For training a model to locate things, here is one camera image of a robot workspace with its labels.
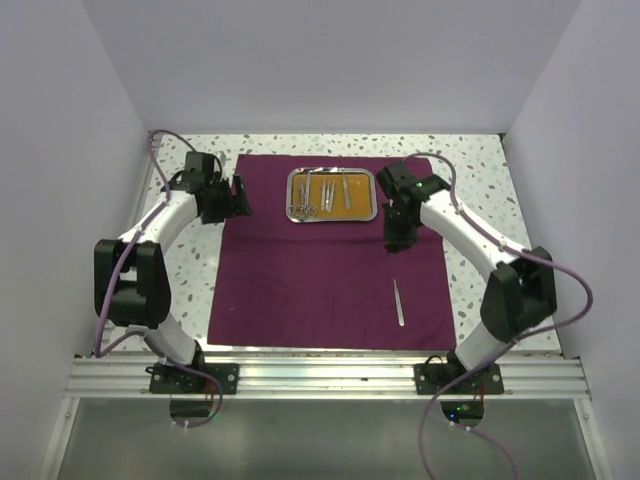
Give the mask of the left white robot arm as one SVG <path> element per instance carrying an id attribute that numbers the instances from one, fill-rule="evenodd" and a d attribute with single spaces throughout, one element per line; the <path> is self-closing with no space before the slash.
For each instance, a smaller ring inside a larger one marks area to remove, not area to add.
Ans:
<path id="1" fill-rule="evenodd" d="M 164 179 L 152 209 L 118 238 L 95 245 L 94 306 L 99 326 L 94 356 L 103 358 L 125 340 L 140 337 L 159 358 L 152 374 L 185 392 L 220 391 L 198 341 L 171 313 L 164 255 L 194 220 L 219 224 L 250 212 L 242 178 L 226 177 L 221 157 L 187 152 L 183 169 Z"/>

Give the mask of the steel tweezers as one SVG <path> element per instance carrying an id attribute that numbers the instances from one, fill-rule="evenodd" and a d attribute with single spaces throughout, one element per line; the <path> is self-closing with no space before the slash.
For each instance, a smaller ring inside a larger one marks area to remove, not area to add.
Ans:
<path id="1" fill-rule="evenodd" d="M 331 212 L 333 209 L 333 201 L 335 196 L 335 181 L 328 181 L 325 188 L 325 200 L 324 209 L 326 212 Z"/>
<path id="2" fill-rule="evenodd" d="M 328 195 L 329 195 L 329 185 L 327 183 L 326 177 L 323 178 L 322 188 L 321 188 L 321 203 L 320 210 L 326 211 L 328 205 Z"/>

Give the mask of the steel scissors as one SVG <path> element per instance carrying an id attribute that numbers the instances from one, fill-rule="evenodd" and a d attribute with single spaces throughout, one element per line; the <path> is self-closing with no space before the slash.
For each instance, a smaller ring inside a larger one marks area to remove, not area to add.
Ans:
<path id="1" fill-rule="evenodd" d="M 302 219 L 306 216 L 306 176 L 296 175 L 292 178 L 290 199 L 287 207 L 290 219 Z"/>

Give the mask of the steel scalpel handle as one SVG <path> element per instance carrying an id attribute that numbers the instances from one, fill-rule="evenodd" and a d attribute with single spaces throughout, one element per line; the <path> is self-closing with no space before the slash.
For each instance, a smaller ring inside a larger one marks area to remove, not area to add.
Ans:
<path id="1" fill-rule="evenodd" d="M 342 186 L 343 186 L 344 206 L 347 210 L 350 210 L 351 200 L 350 200 L 350 193 L 349 193 L 349 185 L 348 185 L 346 172 L 344 170 L 342 171 Z"/>
<path id="2" fill-rule="evenodd" d="M 404 313 L 402 308 L 400 291 L 398 288 L 397 280 L 395 278 L 393 279 L 393 290 L 394 290 L 394 301 L 395 301 L 398 325 L 399 327 L 403 328 L 405 326 Z"/>

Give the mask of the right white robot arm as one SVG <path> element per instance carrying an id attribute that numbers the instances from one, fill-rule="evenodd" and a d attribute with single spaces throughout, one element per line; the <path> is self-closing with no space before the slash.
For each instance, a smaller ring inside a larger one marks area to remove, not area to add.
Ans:
<path id="1" fill-rule="evenodd" d="M 426 227 L 461 253 L 486 283 L 479 324 L 445 361 L 427 360 L 416 372 L 437 389 L 448 384 L 468 392 L 489 372 L 500 349 L 556 312 L 552 257 L 542 247 L 528 251 L 500 234 L 458 199 L 454 181 L 437 175 L 419 179 L 403 161 L 384 167 L 376 180 L 387 199 L 387 252 L 411 248 L 420 227 Z"/>

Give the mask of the purple cloth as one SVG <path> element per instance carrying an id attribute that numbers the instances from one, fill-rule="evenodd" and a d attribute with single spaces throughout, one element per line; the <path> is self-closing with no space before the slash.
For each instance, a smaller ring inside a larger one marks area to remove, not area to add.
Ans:
<path id="1" fill-rule="evenodd" d="M 252 214 L 229 219 L 207 341 L 211 345 L 448 350 L 456 343 L 442 238 L 390 254 L 383 221 L 298 224 L 286 216 L 287 179 L 299 167 L 364 168 L 384 158 L 242 155 Z M 405 326 L 399 327 L 393 279 Z"/>

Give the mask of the steel tray yellow liner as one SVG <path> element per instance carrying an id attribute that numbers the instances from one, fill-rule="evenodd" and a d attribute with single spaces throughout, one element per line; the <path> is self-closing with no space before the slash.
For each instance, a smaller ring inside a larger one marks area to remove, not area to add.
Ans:
<path id="1" fill-rule="evenodd" d="M 344 206 L 342 171 L 346 172 L 349 185 L 351 209 Z M 317 215 L 312 218 L 290 219 L 287 207 L 290 199 L 292 178 L 296 175 L 306 175 L 311 172 L 311 204 L 317 209 Z M 335 196 L 331 212 L 321 211 L 321 188 L 323 178 L 335 181 Z M 294 223 L 330 223 L 330 222 L 369 222 L 378 212 L 376 185 L 370 171 L 363 168 L 342 167 L 306 167 L 297 168 L 290 172 L 287 179 L 286 216 Z"/>

